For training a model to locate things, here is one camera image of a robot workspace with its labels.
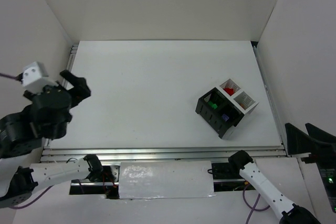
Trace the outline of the red green half-round lego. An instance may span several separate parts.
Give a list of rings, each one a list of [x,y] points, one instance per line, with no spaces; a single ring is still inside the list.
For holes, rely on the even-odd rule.
[[[224,91],[232,96],[235,93],[235,90],[233,88],[224,88]]]

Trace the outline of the lavender lego brick front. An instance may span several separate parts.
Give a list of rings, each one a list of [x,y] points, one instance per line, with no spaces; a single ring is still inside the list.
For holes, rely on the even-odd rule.
[[[227,115],[223,114],[223,115],[222,115],[222,119],[223,119],[224,121],[228,121],[228,120],[229,120],[229,117],[228,117]]]

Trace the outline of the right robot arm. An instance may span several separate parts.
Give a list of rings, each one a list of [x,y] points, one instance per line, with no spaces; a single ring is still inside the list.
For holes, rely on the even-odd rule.
[[[301,160],[317,165],[332,211],[335,212],[335,136],[306,123],[306,132],[291,123],[285,124],[288,154],[309,154]],[[243,150],[228,158],[232,171],[249,182],[273,210],[279,223],[319,223],[306,208],[295,204],[263,175],[256,163]]]

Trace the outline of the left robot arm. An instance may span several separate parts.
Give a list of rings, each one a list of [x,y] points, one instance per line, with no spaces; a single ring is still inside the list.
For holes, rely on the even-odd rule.
[[[95,154],[53,165],[35,164],[31,159],[44,140],[66,135],[72,120],[70,110],[91,96],[85,78],[68,70],[60,75],[71,89],[51,79],[38,63],[12,77],[21,83],[30,104],[1,119],[1,208],[19,209],[43,189],[76,179],[94,182],[102,175],[103,166]]]

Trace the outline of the green square lego brick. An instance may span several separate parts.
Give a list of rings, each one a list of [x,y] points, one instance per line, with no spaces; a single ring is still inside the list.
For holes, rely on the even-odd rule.
[[[212,102],[212,101],[208,101],[207,103],[213,110],[216,110],[218,108],[217,103]]]

